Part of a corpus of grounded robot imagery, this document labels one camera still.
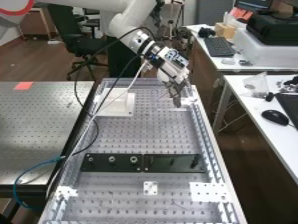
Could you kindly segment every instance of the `blue cable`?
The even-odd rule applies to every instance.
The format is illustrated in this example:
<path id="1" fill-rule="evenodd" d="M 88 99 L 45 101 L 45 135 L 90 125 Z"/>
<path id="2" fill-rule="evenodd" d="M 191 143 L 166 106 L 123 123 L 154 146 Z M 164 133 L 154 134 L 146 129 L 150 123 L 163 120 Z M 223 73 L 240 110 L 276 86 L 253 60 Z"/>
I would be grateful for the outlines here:
<path id="1" fill-rule="evenodd" d="M 17 186 L 18 186 L 18 182 L 19 182 L 21 178 L 22 178 L 29 172 L 31 172 L 34 169 L 37 169 L 37 168 L 39 168 L 39 167 L 42 167 L 42 166 L 46 166 L 46 165 L 58 163 L 58 162 L 62 161 L 64 158 L 66 158 L 66 156 L 59 156 L 59 157 L 56 157 L 56 158 L 54 158 L 54 159 L 51 159 L 51 160 L 49 160 L 49 161 L 46 161 L 46 162 L 43 162 L 43 163 L 35 165 L 33 168 L 30 168 L 29 170 L 26 170 L 26 171 L 21 174 L 21 176 L 17 178 L 15 183 L 14 183 L 14 198 L 17 199 L 17 202 L 18 202 L 18 204 L 19 204 L 22 207 L 25 207 L 25 208 L 27 208 L 27 209 L 38 209 L 38 208 L 34 208 L 34 207 L 26 205 L 26 204 L 22 202 L 21 198 L 19 198 L 19 195 L 18 195 L 18 193 L 17 193 Z"/>

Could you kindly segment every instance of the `cardboard box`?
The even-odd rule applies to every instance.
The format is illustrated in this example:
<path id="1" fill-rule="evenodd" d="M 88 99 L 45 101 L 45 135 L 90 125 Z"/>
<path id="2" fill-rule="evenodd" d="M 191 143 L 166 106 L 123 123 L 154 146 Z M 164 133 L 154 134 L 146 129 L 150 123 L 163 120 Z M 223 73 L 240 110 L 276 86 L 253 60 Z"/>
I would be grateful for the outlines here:
<path id="1" fill-rule="evenodd" d="M 224 23 L 216 24 L 216 33 L 219 37 L 225 37 L 227 39 L 233 39 L 236 34 L 236 28 L 231 25 L 224 25 Z"/>

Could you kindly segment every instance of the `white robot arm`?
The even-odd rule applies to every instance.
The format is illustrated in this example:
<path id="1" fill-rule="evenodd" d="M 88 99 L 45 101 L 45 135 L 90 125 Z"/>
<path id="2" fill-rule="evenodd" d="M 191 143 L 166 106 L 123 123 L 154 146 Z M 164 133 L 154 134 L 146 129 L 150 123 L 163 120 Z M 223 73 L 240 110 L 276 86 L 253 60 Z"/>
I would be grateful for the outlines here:
<path id="1" fill-rule="evenodd" d="M 0 3 L 0 37 L 2 33 L 19 24 L 30 11 L 35 0 L 2 0 Z M 98 9 L 118 13 L 111 21 L 110 31 L 120 38 L 140 27 L 158 4 L 164 0 L 38 0 L 38 2 Z M 143 30 L 136 30 L 122 38 L 131 50 L 143 55 L 159 69 L 159 78 L 170 89 L 175 105 L 182 106 L 182 90 L 188 83 L 188 60 L 179 51 L 162 47 Z"/>

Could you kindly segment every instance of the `black mount plate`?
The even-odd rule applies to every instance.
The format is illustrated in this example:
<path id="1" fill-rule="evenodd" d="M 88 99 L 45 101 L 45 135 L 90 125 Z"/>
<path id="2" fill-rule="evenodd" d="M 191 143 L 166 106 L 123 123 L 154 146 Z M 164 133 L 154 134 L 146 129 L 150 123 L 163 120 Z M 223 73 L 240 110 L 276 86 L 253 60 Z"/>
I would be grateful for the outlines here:
<path id="1" fill-rule="evenodd" d="M 205 173 L 203 156 L 196 155 L 144 155 L 144 172 L 148 173 Z"/>
<path id="2" fill-rule="evenodd" d="M 205 165 L 200 154 L 88 153 L 82 172 L 205 173 Z"/>
<path id="3" fill-rule="evenodd" d="M 82 171 L 83 172 L 142 172 L 142 154 L 98 154 L 86 155 Z"/>

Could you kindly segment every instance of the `white desk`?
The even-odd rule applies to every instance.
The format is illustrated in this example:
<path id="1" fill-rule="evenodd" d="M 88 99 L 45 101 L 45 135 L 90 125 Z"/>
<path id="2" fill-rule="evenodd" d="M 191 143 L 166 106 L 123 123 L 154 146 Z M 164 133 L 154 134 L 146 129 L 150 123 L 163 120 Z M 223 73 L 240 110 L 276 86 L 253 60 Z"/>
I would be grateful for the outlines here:
<path id="1" fill-rule="evenodd" d="M 245 57 L 236 53 L 235 55 L 235 60 L 236 60 L 236 64 L 235 65 L 227 65 L 227 64 L 223 64 L 221 61 L 224 58 L 220 58 L 220 57 L 212 57 L 211 54 L 209 54 L 209 51 L 208 51 L 208 47 L 207 47 L 207 44 L 205 44 L 205 41 L 204 41 L 204 38 L 200 38 L 199 37 L 199 31 L 200 29 L 205 27 L 205 28 L 215 28 L 213 26 L 208 26 L 205 24 L 201 24 L 201 25 L 194 25 L 194 26 L 187 26 L 187 28 L 192 31 L 192 34 L 194 36 L 196 37 L 196 40 L 198 42 L 200 43 L 207 55 L 209 56 L 216 68 L 219 71 L 223 71 L 223 72 L 241 72 L 241 71 L 260 71 L 260 72 L 264 72 L 264 71 L 275 71 L 275 72 L 281 72 L 281 71 L 298 71 L 298 64 L 297 64 L 297 67 L 293 67 L 293 68 L 288 68 L 288 67 L 261 67 L 261 66 L 241 66 L 240 65 L 240 60 L 247 60 Z"/>
<path id="2" fill-rule="evenodd" d="M 223 119 L 227 111 L 227 106 L 232 92 L 235 93 L 241 105 L 244 106 L 248 115 L 251 116 L 256 126 L 259 127 L 269 145 L 272 146 L 279 158 L 281 159 L 292 177 L 298 184 L 298 131 L 295 127 L 284 127 L 269 122 L 263 118 L 261 113 L 265 110 L 279 110 L 285 113 L 277 99 L 267 102 L 264 99 L 244 96 L 249 90 L 244 87 L 244 79 L 251 76 L 225 75 L 225 89 L 221 97 L 221 102 L 217 110 L 217 117 L 213 124 L 213 131 L 217 135 L 223 124 Z M 275 75 L 268 76 L 269 89 L 273 93 L 279 92 L 277 82 L 293 79 L 295 75 Z"/>

